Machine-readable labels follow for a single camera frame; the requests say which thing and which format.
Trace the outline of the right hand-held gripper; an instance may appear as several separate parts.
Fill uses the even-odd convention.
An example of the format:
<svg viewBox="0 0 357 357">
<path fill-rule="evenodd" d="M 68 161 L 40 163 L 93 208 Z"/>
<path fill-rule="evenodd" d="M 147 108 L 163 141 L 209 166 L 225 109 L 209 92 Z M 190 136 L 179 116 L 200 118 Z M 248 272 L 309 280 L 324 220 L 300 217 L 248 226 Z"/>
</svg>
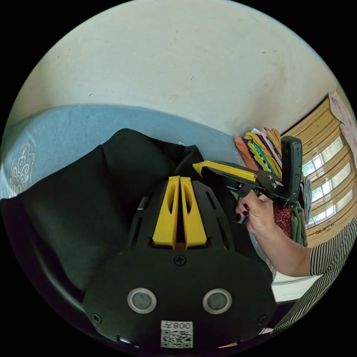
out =
<svg viewBox="0 0 357 357">
<path fill-rule="evenodd" d="M 267 196 L 279 208 L 287 206 L 287 189 L 272 173 L 214 161 L 202 161 L 192 166 L 218 195 L 229 222 L 242 222 L 242 219 L 236 218 L 236 202 L 250 191 Z"/>
</svg>

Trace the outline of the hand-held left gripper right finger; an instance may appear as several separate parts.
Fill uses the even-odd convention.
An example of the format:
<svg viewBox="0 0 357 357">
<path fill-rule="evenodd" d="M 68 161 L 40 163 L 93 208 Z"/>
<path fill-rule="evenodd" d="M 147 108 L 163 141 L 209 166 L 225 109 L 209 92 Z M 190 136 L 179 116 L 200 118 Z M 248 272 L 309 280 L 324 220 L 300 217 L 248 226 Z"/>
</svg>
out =
<svg viewBox="0 0 357 357">
<path fill-rule="evenodd" d="M 183 228 L 187 249 L 206 245 L 207 237 L 189 177 L 180 177 Z"/>
</svg>

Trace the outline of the person's right hand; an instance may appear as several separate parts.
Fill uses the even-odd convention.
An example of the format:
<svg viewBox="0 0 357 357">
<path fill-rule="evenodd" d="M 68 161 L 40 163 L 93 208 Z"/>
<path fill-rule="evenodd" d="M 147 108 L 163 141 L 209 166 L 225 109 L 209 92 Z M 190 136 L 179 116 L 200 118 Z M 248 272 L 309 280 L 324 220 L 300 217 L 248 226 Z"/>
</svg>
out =
<svg viewBox="0 0 357 357">
<path fill-rule="evenodd" d="M 271 236 L 277 231 L 273 202 L 267 196 L 250 191 L 247 196 L 238 198 L 235 210 L 245 217 L 246 227 L 256 237 Z"/>
</svg>

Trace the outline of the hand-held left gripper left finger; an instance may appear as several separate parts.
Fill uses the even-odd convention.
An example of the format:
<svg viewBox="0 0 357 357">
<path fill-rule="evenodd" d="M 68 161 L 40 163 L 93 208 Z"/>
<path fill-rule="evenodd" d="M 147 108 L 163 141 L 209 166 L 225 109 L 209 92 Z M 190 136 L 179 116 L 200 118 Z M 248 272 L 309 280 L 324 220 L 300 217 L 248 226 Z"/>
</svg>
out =
<svg viewBox="0 0 357 357">
<path fill-rule="evenodd" d="M 152 237 L 153 243 L 157 246 L 176 246 L 179 197 L 180 177 L 169 177 Z"/>
</svg>

